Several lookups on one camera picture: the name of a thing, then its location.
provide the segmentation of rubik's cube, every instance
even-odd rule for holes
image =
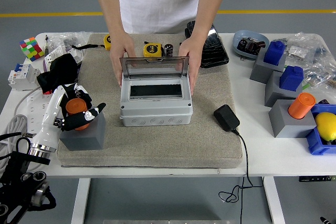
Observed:
[[[25,39],[20,42],[22,52],[27,56],[31,61],[37,60],[44,56],[44,52],[39,47],[36,39],[34,37]]]

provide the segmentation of lemon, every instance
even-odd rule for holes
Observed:
[[[329,112],[319,113],[315,117],[317,130],[321,138],[333,141],[336,138],[336,115]]]

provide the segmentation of tape measure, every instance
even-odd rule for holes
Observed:
[[[104,37],[104,46],[107,51],[111,50],[111,37],[109,34]]]
[[[145,41],[145,46],[143,47],[143,55],[145,57],[161,57],[162,54],[162,45],[160,43],[149,43]]]

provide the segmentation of orange cup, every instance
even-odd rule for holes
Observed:
[[[69,115],[73,115],[79,112],[84,112],[87,111],[88,108],[86,106],[86,103],[83,99],[80,98],[73,98],[70,101],[67,102],[67,105],[65,106],[67,112]],[[82,131],[84,129],[86,129],[89,126],[88,124],[85,124],[79,128],[76,128],[76,131]]]
[[[288,108],[288,114],[295,119],[302,119],[316,104],[315,97],[310,93],[301,93]]]

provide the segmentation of transparent hinged lid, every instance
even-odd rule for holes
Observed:
[[[120,58],[125,78],[169,78],[187,75],[189,56]]]

